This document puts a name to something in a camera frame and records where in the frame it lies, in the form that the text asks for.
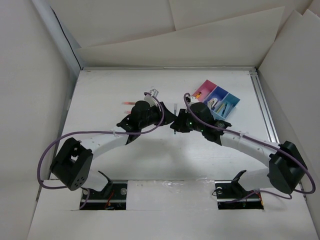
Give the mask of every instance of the black wire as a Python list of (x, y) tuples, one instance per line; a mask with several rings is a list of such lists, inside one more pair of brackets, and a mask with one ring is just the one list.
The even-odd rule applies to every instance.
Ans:
[(77, 58), (77, 56), (76, 56), (76, 54), (75, 54), (75, 52), (74, 52), (74, 50), (73, 50), (73, 48), (72, 48), (72, 46), (71, 46), (71, 44), (70, 44), (70, 42), (69, 42), (69, 39), (67, 38), (67, 36), (66, 36), (66, 34), (65, 34), (65, 31), (64, 31), (64, 29), (63, 29), (63, 27), (62, 27), (62, 25), (61, 25), (61, 23), (60, 23), (60, 21), (59, 21), (59, 18), (58, 18), (58, 16), (57, 16), (56, 12), (52, 9), (52, 7), (50, 7), (50, 8), (51, 8), (51, 10), (52, 10), (52, 12), (53, 12), (56, 20), (57, 20), (58, 23), (59, 23), (59, 26), (60, 26), (60, 28), (61, 28), (61, 30), (62, 30), (62, 33), (63, 33), (65, 39), (67, 40), (67, 42), (68, 42), (68, 44), (69, 44), (69, 46), (70, 46), (70, 48), (71, 48), (71, 51), (72, 51), (72, 53), (73, 53), (73, 56), (75, 57), (78, 65), (79, 65), (80, 70), (83, 70), (84, 68), (83, 68), (83, 67), (81, 68), (80, 62), (78, 61), (78, 58)]

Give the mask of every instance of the blue compartment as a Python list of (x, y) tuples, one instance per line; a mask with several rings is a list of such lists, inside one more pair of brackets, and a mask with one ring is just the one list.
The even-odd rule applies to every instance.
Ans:
[(225, 120), (239, 101), (239, 98), (229, 93), (214, 110), (211, 110), (211, 114), (215, 119)]
[(228, 92), (217, 86), (203, 101), (211, 111), (214, 111), (228, 95)]

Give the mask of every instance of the white table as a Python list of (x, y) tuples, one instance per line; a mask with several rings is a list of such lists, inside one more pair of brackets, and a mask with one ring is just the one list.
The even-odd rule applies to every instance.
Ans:
[[(241, 99), (227, 119), (235, 128), (262, 139), (277, 139), (256, 77), (251, 78), (247, 70), (212, 68), (82, 71), (63, 132), (108, 130), (130, 110), (122, 102), (140, 100), (152, 88), (159, 90), (158, 98), (169, 110), (174, 110), (174, 104), (179, 110), (184, 107), (183, 94), (193, 93), (207, 79)], [(212, 180), (228, 180), (241, 170), (264, 166), (206, 141), (197, 132), (174, 134), (164, 126), (100, 156), (91, 167), (114, 180), (131, 180), (127, 210), (80, 211), (76, 210), (80, 190), (43, 189), (29, 240), (317, 239), (300, 194), (293, 194), (290, 201), (263, 194), (265, 210), (218, 210), (211, 196)], [(46, 184), (61, 185), (54, 179), (52, 175)]]

